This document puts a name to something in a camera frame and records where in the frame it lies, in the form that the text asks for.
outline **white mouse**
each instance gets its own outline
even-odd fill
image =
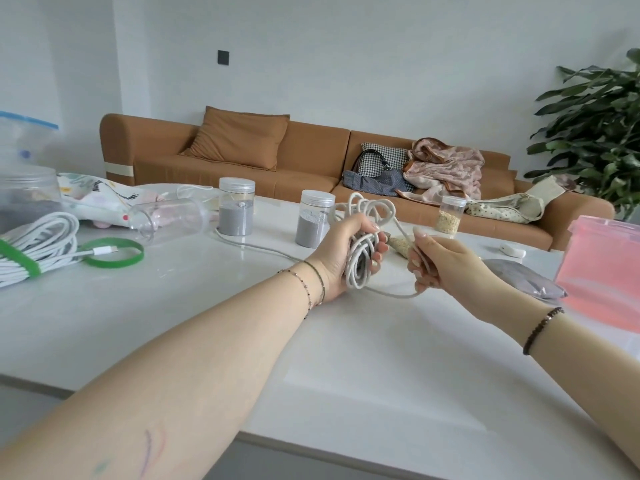
[[[507,243],[504,243],[503,245],[501,245],[500,250],[501,252],[503,252],[504,254],[512,258],[522,259],[524,258],[524,256],[527,255],[527,252],[524,249],[514,248],[513,246]]]

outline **jar of oats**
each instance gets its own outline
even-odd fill
[[[462,197],[454,197],[453,195],[445,195],[440,204],[438,211],[438,221],[436,222],[436,231],[445,234],[455,235],[460,225],[462,214],[465,213],[467,199]]]

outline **green velcro strap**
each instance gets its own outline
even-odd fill
[[[0,239],[0,256],[4,256],[11,261],[18,263],[25,268],[30,278],[35,278],[42,274],[40,265],[28,257],[20,249],[14,248],[11,244]]]
[[[103,237],[101,239],[95,239],[93,241],[85,242],[82,246],[78,247],[78,251],[89,251],[93,248],[99,248],[101,246],[116,246],[117,248],[133,248],[140,252],[130,258],[124,258],[117,261],[107,261],[102,259],[96,259],[93,257],[84,258],[83,262],[89,266],[101,267],[103,269],[117,269],[119,267],[132,266],[135,263],[139,263],[145,257],[145,249],[139,242],[132,241],[131,239],[123,239],[121,237]]]

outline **sofa armrest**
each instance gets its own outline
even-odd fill
[[[515,181],[516,192],[526,192],[532,187],[530,182]],[[571,233],[569,226],[580,216],[603,217],[613,219],[616,212],[613,205],[601,198],[567,192],[553,199],[545,208],[542,218],[535,225],[547,231],[553,237],[551,249],[564,251]]]
[[[100,143],[107,178],[135,185],[136,157],[176,155],[193,142],[199,126],[107,114],[100,122]]]

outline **forearm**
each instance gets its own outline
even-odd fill
[[[516,290],[501,296],[487,321],[523,346],[553,306]],[[566,314],[540,332],[531,355],[640,467],[640,363]]]
[[[296,270],[317,302],[313,270]],[[188,320],[19,438],[0,454],[0,477],[202,478],[235,437],[307,310],[302,284],[282,273]]]

